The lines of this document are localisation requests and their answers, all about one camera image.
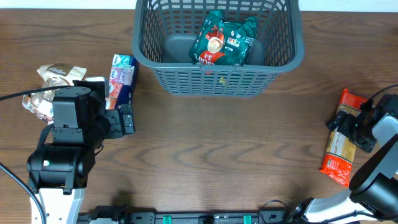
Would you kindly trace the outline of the orange spaghetti pasta packet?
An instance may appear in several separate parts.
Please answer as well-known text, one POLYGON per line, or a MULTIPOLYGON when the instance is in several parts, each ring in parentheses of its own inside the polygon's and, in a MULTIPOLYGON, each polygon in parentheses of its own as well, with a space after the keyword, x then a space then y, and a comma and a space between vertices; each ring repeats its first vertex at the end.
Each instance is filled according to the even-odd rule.
MULTIPOLYGON (((340 96, 336 114, 338 111, 345 111, 347 114, 357 117, 361 112, 359 108, 364 102, 366 102, 365 98, 354 95, 345 88, 340 96)), ((319 171, 337 183, 348 187, 356 146, 337 129, 330 131, 319 171)))

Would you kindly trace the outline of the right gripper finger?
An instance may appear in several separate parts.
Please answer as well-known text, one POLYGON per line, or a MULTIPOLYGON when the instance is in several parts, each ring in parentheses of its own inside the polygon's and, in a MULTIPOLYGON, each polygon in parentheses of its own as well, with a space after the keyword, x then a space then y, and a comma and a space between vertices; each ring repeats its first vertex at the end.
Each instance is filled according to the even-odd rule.
POLYGON ((352 114, 343 113, 341 115, 338 115, 337 118, 337 131, 346 137, 353 137, 355 134, 355 127, 358 123, 357 117, 352 114))
POLYGON ((345 121, 346 117, 347 113, 345 111, 338 111, 337 114, 335 114, 335 117, 327 122, 327 128, 330 131, 334 131, 345 121))

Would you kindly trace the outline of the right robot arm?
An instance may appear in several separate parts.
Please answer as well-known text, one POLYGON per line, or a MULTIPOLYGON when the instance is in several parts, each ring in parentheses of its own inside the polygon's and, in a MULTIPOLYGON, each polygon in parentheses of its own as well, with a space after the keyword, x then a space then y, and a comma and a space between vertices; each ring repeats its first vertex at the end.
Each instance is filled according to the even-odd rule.
POLYGON ((360 106, 355 116, 339 112, 327 124, 362 150, 380 149, 352 177, 349 188, 327 198, 310 198, 285 215, 291 223, 397 221, 397 95, 385 94, 360 106))

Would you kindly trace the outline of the green Nescafe coffee bag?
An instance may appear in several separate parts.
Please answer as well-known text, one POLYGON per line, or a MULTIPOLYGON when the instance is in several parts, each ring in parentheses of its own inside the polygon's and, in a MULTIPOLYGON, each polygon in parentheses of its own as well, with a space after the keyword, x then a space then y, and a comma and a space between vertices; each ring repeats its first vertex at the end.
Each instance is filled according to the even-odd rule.
POLYGON ((225 21, 222 10, 210 11, 189 50, 194 64, 243 65, 257 37, 257 19, 225 21))

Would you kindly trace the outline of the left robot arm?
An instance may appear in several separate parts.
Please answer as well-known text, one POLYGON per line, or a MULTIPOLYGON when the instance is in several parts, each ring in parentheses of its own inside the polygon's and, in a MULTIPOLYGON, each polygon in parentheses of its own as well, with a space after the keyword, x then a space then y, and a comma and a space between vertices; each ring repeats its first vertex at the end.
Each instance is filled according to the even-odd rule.
POLYGON ((53 124, 27 160, 32 223, 76 223, 104 140, 135 132, 131 103, 107 109, 108 89, 104 81, 56 87, 53 124))

